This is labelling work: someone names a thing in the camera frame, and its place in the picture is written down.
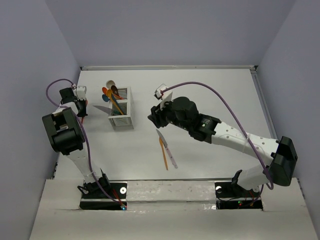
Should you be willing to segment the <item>steel knife green handle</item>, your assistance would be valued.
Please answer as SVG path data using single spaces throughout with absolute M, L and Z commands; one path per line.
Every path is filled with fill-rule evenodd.
M 96 109 L 108 114 L 108 115 L 111 115 L 113 110 L 109 107 L 105 107 L 105 106 L 100 106 L 100 105 L 94 105 L 93 107 L 95 107 Z

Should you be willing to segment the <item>dark brown wooden spoon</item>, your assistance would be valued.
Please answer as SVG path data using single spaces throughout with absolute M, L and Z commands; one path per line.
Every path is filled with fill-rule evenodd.
M 112 85 L 110 89 L 112 90 L 114 96 L 116 96 L 120 100 L 123 99 L 121 96 L 119 96 L 118 88 L 115 85 Z

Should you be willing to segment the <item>steel knife pink handle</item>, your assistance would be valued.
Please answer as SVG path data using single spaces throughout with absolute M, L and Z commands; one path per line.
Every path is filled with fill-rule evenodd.
M 168 143 L 166 142 L 164 136 L 162 135 L 162 133 L 158 129 L 156 130 L 156 132 L 157 132 L 159 138 L 162 141 L 163 147 L 166 150 L 166 152 L 167 152 L 167 154 L 169 156 L 169 159 L 171 160 L 172 165 L 177 169 L 178 165 L 177 165 L 177 163 L 176 163 L 176 161 L 175 161 L 175 159 L 174 159 L 174 157 L 173 157 L 173 155 L 172 155 L 172 153 L 171 153 L 171 151 L 170 151 L 170 149 L 168 147 Z

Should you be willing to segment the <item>red-orange plastic spoon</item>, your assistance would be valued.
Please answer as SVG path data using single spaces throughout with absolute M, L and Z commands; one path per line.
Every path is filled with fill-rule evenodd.
M 102 92 L 106 95 L 107 94 L 107 91 L 108 91 L 109 89 L 108 88 L 106 88 L 106 87 L 102 87 Z

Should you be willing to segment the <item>red-orange plastic knife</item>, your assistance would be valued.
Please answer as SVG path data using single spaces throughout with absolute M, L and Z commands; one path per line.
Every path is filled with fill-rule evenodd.
M 87 99 L 85 100 L 85 106 L 86 106 L 86 107 L 88 106 L 88 100 L 87 100 Z M 84 123 L 84 119 L 85 119 L 85 116 L 83 116 L 83 117 L 81 118 L 81 123 L 82 123 L 82 124 Z

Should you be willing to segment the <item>blue plastic spoon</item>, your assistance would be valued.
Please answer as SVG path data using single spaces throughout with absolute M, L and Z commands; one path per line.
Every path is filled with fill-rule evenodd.
M 107 95 L 105 95 L 105 94 L 102 94 L 102 100 L 104 101 L 104 102 L 106 102 L 106 103 L 108 103 L 108 102 L 110 102 L 111 100 L 110 100 L 110 98 L 107 96 Z

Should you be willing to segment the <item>beige wooden spoon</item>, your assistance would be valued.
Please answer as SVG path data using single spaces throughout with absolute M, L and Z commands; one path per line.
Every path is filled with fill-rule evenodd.
M 108 80 L 105 85 L 107 89 L 110 89 L 112 86 L 115 86 L 116 84 L 113 80 Z

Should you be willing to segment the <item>orange plastic knife long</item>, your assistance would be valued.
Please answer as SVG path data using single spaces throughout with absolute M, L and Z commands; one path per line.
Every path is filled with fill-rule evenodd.
M 122 115 L 124 115 L 124 112 L 123 112 L 121 106 L 118 104 L 117 100 L 113 100 L 113 99 L 112 99 L 112 100 L 110 100 L 110 101 L 115 105 L 115 107 L 117 108 L 117 110 L 118 110 L 119 112 L 121 112 Z

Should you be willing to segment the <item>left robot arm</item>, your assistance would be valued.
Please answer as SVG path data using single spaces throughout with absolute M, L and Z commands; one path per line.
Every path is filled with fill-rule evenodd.
M 42 117 L 42 122 L 52 149 L 70 159 L 84 177 L 78 189 L 84 195 L 104 198 L 110 194 L 111 184 L 102 169 L 96 167 L 89 157 L 90 150 L 80 118 L 87 115 L 87 88 L 67 87 L 59 91 L 61 96 L 57 109 Z

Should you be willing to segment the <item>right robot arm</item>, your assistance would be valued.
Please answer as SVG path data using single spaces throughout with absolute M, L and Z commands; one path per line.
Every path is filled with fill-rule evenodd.
M 235 196 L 266 184 L 282 187 L 291 184 L 298 155 L 289 137 L 273 139 L 243 133 L 216 117 L 199 113 L 196 104 L 184 96 L 153 106 L 147 118 L 158 129 L 171 124 L 187 131 L 197 141 L 224 146 L 258 159 L 257 166 L 235 173 L 230 183 Z

